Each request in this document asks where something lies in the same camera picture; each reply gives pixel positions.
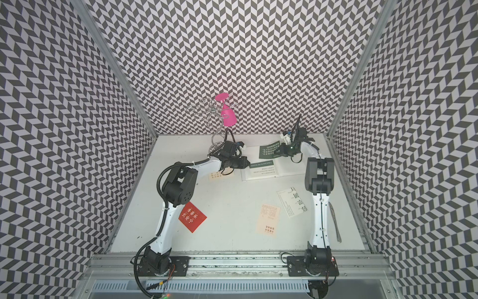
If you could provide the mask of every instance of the chevron patterned wall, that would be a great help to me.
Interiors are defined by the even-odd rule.
[[[0,297],[63,298],[152,137],[66,0],[2,0],[0,38]]]
[[[237,133],[299,113],[325,132],[383,0],[86,0],[160,134],[212,133],[186,107],[228,92]]]
[[[478,298],[477,11],[400,1],[333,137],[407,298]]]

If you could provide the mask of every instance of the metal wire cup holder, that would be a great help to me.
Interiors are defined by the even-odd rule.
[[[215,99],[203,98],[203,99],[199,100],[199,102],[205,105],[205,108],[204,108],[205,112],[201,111],[201,106],[199,106],[199,105],[188,106],[186,108],[188,110],[188,112],[190,112],[193,116],[196,116],[200,120],[206,119],[206,125],[208,127],[211,127],[214,124],[213,123],[213,118],[220,120],[219,125],[214,130],[214,132],[211,136],[211,144],[212,145],[209,147],[209,153],[211,154],[211,152],[213,152],[214,150],[219,148],[223,143],[223,141],[214,142],[214,137],[216,137],[216,136],[221,136],[222,139],[224,139],[224,135],[223,135],[223,132],[222,132],[223,128],[224,128],[223,119],[228,118],[228,116],[225,115],[225,114],[222,114],[222,111],[229,110],[229,109],[232,109],[232,108],[236,108],[238,105],[237,104],[231,104],[228,109],[222,109],[222,107],[221,107],[222,103],[217,102]]]

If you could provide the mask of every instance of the pink cup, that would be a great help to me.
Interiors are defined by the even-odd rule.
[[[232,108],[230,108],[228,105],[226,105],[226,100],[227,98],[229,98],[229,94],[228,93],[220,93],[216,96],[216,101],[220,102],[220,103],[224,103],[224,105],[222,106],[222,111],[221,111],[221,116],[224,117],[223,121],[224,121],[224,126],[225,127],[232,127],[233,125],[235,125],[238,120],[236,118],[236,115],[233,111]]]

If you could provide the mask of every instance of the paper card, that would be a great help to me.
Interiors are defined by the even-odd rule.
[[[279,195],[282,206],[284,206],[285,212],[289,218],[307,212],[307,207],[304,205],[302,199],[300,199],[294,187],[278,191],[277,195]]]
[[[280,141],[274,142],[270,145],[261,145],[259,147],[259,159],[274,159],[280,157],[281,155],[275,153],[280,145]]]
[[[275,237],[279,212],[281,208],[269,205],[262,205],[259,219],[257,220],[256,232]]]
[[[194,233],[196,228],[206,220],[206,215],[204,215],[195,205],[191,202],[188,202],[182,212],[179,215],[179,221],[181,221],[190,232]]]
[[[223,172],[223,171],[216,171],[216,172],[210,173],[209,174],[209,181],[215,181],[215,180],[218,180],[218,179],[225,179],[225,178],[228,178],[228,177],[233,177],[234,172],[231,173],[232,170],[233,169],[230,168],[230,167],[227,167],[226,169],[224,169],[224,173],[226,175],[221,174],[221,172]]]
[[[253,163],[249,166],[251,177],[271,177],[279,175],[274,161]]]

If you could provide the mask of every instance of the black mounting plate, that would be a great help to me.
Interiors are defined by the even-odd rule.
[[[186,276],[187,269],[189,268],[189,260],[191,259],[188,256],[170,256],[171,259],[171,268],[174,269],[174,272],[171,276],[184,277]],[[138,267],[138,276],[140,277],[158,277],[154,272],[154,269],[146,263],[144,258],[141,259]]]
[[[288,256],[287,257],[287,270],[289,271],[290,277],[299,277],[299,276],[311,276],[311,277],[325,277],[327,276],[327,266],[316,266],[319,269],[319,275],[311,275],[305,270],[305,262],[303,256]],[[338,276],[338,268],[335,260],[332,262],[332,267],[328,270],[329,277]]]

